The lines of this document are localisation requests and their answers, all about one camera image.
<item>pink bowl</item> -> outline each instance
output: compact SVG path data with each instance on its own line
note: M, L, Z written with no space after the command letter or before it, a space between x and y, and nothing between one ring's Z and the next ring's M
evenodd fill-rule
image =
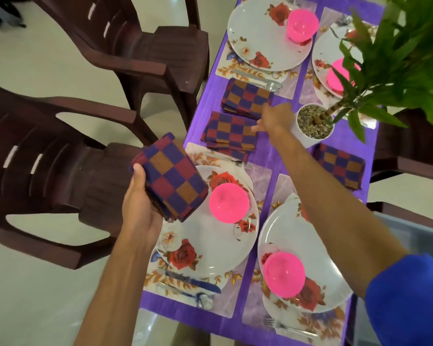
M223 223L242 220L249 206L247 192L234 183L223 183L210 194L210 211Z
M305 9L293 10L287 20L287 36L294 42L304 42L312 38L319 29L319 19Z
M336 60L332 67L335 68L336 71L338 71L340 74L342 74L348 81L350 81L350 73L347 71L347 69L343 68L343 60L345 58L341 58ZM361 70L359 66L355 63L355 67L358 70ZM327 73L327 84L335 91L343 92L343 85L338 79L337 75L333 72L332 68L329 69L329 72Z
M281 298L297 295L305 285L305 267L289 252L278 251L266 260L263 276L271 292Z

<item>brown plastic chair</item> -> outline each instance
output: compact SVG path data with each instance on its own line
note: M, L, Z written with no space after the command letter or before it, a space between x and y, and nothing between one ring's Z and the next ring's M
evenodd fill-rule
M131 161L141 149L105 147L59 120L61 111L101 117L142 134L129 109L75 98L29 98L0 88L0 244L77 269L110 254L122 225ZM39 213L78 213L81 222L110 236L70 246L6 221L8 214Z
M396 113L408 128L380 123L371 182L402 173L433 179L433 125L421 109Z
M377 211L380 212L381 214L393 216L398 219L406 220L409 222L416 223L418 225L433 228L432 219L413 213L412 211L400 208L390 203L385 203L385 202L367 203L367 207L370 211Z
M141 30L131 0L33 1L59 23L87 61L116 73L138 115L146 93L170 94L188 130L210 64L197 0L185 0L189 27L158 27L154 34Z

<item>purple tablecloth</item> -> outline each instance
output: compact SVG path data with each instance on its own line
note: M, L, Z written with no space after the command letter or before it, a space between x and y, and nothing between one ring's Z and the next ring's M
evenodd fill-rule
M350 13L352 8L356 9L361 15L364 21L370 22L372 24L378 24L383 12L383 8L380 5L370 3L364 0L311 0L318 4L316 15L321 18L324 7L329 7L331 9ZM184 145L186 146L188 142L193 142L196 144L204 145L200 141L202 132L210 118L212 111L221 111L220 103L223 93L225 91L228 80L215 75L215 69L218 65L218 61L223 50L223 46L226 43L227 35L225 35L220 50L216 57L213 68L210 72L210 77L199 101L196 114L191 123L191 127L186 136ZM299 104L298 99L300 97L301 88L303 86L303 78L306 74L306 68L308 65L308 57L301 67L299 74L299 83L297 85L295 95L292 103L294 111L297 111L301 104ZM275 96L273 100L273 105L287 102L285 98ZM370 130L365 128L366 131L366 144L362 144L354 136L348 127L347 121L340 121L336 127L335 132L331 137L327 139L327 144L333 147L342 149L349 153L358 155L366 160L366 171L363 177L362 190L356 191L355 195L362 201L366 201L367 194L369 191L369 181L372 170L372 162L374 159L375 142L377 139L377 130ZM268 215L269 207L271 204L271 198L273 196L274 188L276 186L277 176L280 173L287 173L285 166L283 165L281 158L277 151L270 145L269 139L266 133L259 133L256 152L251 154L249 161L252 163L270 168L273 171L271 176L270 186L268 188L268 193L266 195L265 205L263 207L260 221L263 225L266 217ZM141 307L148 309L157 314L163 315L165 317L178 320L180 322L192 325L199 329L221 335L230 339L235 339L242 341L250 345L263 345L263 346L300 346L304 343L295 341L283 336L276 335L275 333L266 332L264 330L259 330L252 328L248 325L242 323L242 312L247 299L247 292L252 278L252 273L254 271L254 265L256 261L256 247L250 253L247 268L244 274L244 279L242 281L241 290L237 300L236 309L233 318L225 318L216 315L211 312L199 310L192 306L182 304L177 301L144 291L143 298L141 300Z

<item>forearm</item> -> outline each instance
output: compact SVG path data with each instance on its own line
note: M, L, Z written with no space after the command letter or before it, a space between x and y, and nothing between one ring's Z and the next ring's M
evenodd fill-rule
M131 345L152 248L122 230L74 345Z
M291 133L279 131L275 147L331 259L353 291L364 297L370 281L407 250Z

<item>blue shirt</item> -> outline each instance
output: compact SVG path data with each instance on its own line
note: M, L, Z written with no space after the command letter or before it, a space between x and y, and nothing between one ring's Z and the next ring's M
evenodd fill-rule
M433 258L408 255L381 272L366 309L383 346L433 346Z

